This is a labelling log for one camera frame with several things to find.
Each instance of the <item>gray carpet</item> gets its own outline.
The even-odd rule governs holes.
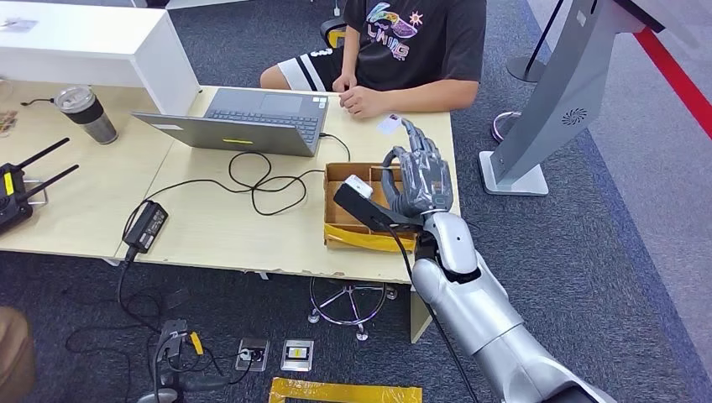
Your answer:
[[[688,374],[676,364],[630,251],[619,240],[586,156],[575,142],[544,164],[549,197],[492,197],[483,192],[475,156],[495,147],[487,134],[489,121],[496,113],[521,107],[531,91],[503,68],[509,55],[525,54],[531,46],[525,10],[521,0],[489,2],[478,100],[453,115],[461,206],[464,216],[480,226],[474,234],[476,246],[531,332],[572,370],[618,401],[702,403],[688,392]],[[171,12],[200,82],[232,86],[254,86],[265,67],[323,47],[317,27],[330,15],[330,4],[319,0],[259,0]],[[63,346],[80,326],[128,323],[112,303],[77,303],[110,297],[117,276],[114,268],[96,260],[0,254],[0,304],[26,311],[34,324],[39,381],[28,401],[122,401],[122,355],[80,356]],[[138,264],[128,287],[147,285],[164,294],[188,287],[193,297],[166,317],[187,318],[217,355],[233,353],[242,336],[267,336],[277,347],[285,337],[317,341],[315,369],[309,374],[281,372],[272,355],[267,372],[250,374],[232,388],[191,395],[190,402],[264,402],[274,376],[417,385],[427,402],[468,401],[434,327],[420,343],[409,344],[407,290],[402,287],[401,298],[389,301],[369,324],[371,339],[357,343],[352,329],[306,323],[304,278],[263,282],[256,275]],[[261,322],[265,312],[278,313],[271,322]],[[130,352],[135,398],[149,388],[147,337],[145,330],[134,329],[82,335],[77,341],[85,348],[105,345]],[[464,362],[481,400],[493,401],[474,364]],[[229,364],[226,360],[222,366]],[[107,394],[117,397],[105,398]]]

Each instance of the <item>black t-shirt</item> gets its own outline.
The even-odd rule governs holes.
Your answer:
[[[486,0],[348,0],[361,33],[359,85],[380,91],[444,79],[479,81]]]

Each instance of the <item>stainless steel tumbler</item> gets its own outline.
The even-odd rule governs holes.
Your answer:
[[[55,105],[72,122],[81,125],[99,144],[110,144],[118,138],[102,103],[88,86],[70,86],[55,97]]]

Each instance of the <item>gray laptop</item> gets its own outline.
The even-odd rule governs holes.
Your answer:
[[[132,115],[191,147],[312,157],[326,110],[325,97],[221,88],[203,118]]]

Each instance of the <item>shorts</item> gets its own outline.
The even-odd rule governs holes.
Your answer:
[[[319,50],[278,63],[282,75],[295,91],[332,92],[341,75],[343,48]]]

